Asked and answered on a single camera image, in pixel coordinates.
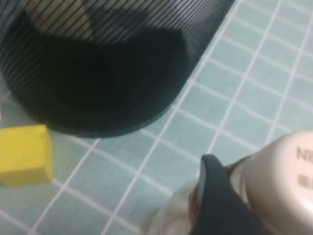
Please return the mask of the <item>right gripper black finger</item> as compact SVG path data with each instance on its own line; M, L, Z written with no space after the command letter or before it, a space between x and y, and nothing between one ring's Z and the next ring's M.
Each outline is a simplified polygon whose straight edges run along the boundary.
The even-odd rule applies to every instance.
M194 235L266 235L267 229L233 189L214 155L201 157Z

